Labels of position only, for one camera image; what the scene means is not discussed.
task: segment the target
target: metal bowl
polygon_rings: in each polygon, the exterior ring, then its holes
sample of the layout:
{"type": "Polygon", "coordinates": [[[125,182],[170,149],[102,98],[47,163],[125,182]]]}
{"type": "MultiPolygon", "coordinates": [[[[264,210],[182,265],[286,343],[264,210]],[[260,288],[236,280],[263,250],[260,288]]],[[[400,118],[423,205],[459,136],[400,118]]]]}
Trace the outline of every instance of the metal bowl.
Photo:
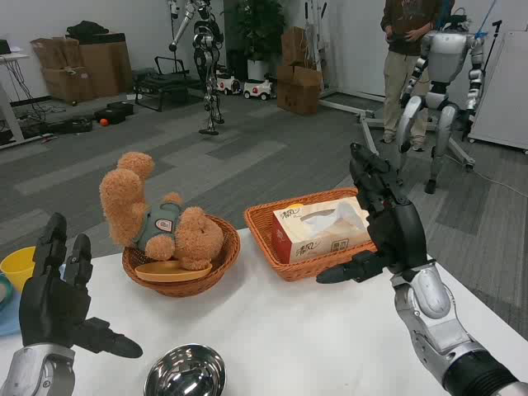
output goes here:
{"type": "Polygon", "coordinates": [[[189,344],[167,352],[148,373],[144,396],[220,396],[225,364],[208,346],[189,344]]]}

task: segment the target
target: white toy car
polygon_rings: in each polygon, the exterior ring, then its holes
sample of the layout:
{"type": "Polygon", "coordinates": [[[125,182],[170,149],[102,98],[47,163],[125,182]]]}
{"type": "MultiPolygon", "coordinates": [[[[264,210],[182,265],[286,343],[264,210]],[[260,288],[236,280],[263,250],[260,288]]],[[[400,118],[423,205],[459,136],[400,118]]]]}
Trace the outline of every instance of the white toy car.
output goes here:
{"type": "Polygon", "coordinates": [[[227,73],[216,74],[217,89],[224,95],[242,93],[242,84],[234,76],[227,73]]]}
{"type": "Polygon", "coordinates": [[[244,97],[251,99],[251,97],[260,97],[263,101],[274,97],[273,83],[267,78],[264,81],[247,80],[244,83],[244,97]]]}

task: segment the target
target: stacked cardboard boxes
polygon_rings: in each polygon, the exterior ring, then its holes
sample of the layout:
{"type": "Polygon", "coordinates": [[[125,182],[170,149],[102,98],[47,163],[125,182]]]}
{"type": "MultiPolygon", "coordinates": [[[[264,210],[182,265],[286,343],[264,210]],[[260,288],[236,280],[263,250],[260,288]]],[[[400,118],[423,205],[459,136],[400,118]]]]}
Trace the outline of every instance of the stacked cardboard boxes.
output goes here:
{"type": "Polygon", "coordinates": [[[113,97],[131,91],[132,68],[124,34],[92,35],[81,39],[79,44],[97,97],[113,97]]]}
{"type": "Polygon", "coordinates": [[[282,35],[283,65],[277,69],[278,107],[303,116],[317,113],[323,76],[306,54],[304,30],[292,27],[282,35]]]}
{"type": "Polygon", "coordinates": [[[94,35],[89,40],[38,39],[31,42],[49,94],[64,101],[112,97],[132,89],[125,35],[94,35]]]}
{"type": "Polygon", "coordinates": [[[52,97],[69,103],[93,99],[92,82],[83,67],[78,41],[37,39],[31,46],[40,60],[42,76],[52,97]]]}

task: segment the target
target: person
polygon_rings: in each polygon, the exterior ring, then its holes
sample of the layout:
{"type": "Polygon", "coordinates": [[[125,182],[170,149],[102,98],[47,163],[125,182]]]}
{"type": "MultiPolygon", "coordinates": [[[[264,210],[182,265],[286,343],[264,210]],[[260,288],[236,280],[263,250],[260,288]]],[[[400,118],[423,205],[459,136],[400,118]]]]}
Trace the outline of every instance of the person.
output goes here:
{"type": "MultiPolygon", "coordinates": [[[[454,0],[449,1],[449,12],[454,0]]],[[[400,97],[413,73],[421,53],[422,37],[435,28],[442,13],[442,0],[385,0],[381,28],[389,43],[385,60],[385,101],[383,143],[391,143],[396,136],[399,118],[402,115],[400,97]],[[393,40],[395,35],[402,40],[393,40]]],[[[429,75],[424,71],[414,88],[414,94],[425,96],[429,91],[429,75]]],[[[427,109],[418,113],[412,135],[412,149],[422,152],[426,141],[427,109]]]]}

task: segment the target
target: woven basket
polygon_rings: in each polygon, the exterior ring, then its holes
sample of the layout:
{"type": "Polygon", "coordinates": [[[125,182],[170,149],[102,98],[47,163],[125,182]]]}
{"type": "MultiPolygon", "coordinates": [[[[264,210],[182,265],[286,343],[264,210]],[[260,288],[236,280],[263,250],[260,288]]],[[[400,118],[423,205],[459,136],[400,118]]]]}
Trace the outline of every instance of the woven basket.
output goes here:
{"type": "Polygon", "coordinates": [[[271,267],[284,280],[293,282],[316,276],[328,268],[349,262],[357,253],[363,252],[364,250],[375,252],[376,247],[372,242],[368,242],[347,250],[332,252],[321,257],[312,258],[304,262],[296,262],[293,264],[283,263],[280,261],[271,244],[273,212],[275,210],[285,209],[293,204],[310,205],[328,200],[339,200],[350,196],[357,196],[356,188],[341,188],[332,191],[319,192],[309,196],[301,196],[300,198],[293,198],[291,200],[281,200],[271,204],[253,206],[246,210],[244,217],[246,218],[247,226],[264,252],[266,259],[270,262],[271,267]]]}
{"type": "Polygon", "coordinates": [[[218,257],[213,260],[213,269],[203,278],[188,280],[186,282],[156,283],[141,280],[135,275],[135,268],[143,264],[155,262],[145,256],[143,252],[127,247],[123,252],[123,268],[126,274],[138,285],[148,287],[161,295],[169,297],[188,297],[198,295],[216,285],[224,273],[234,264],[240,253],[240,237],[237,230],[227,221],[213,216],[207,216],[213,220],[224,231],[224,245],[218,257]]]}

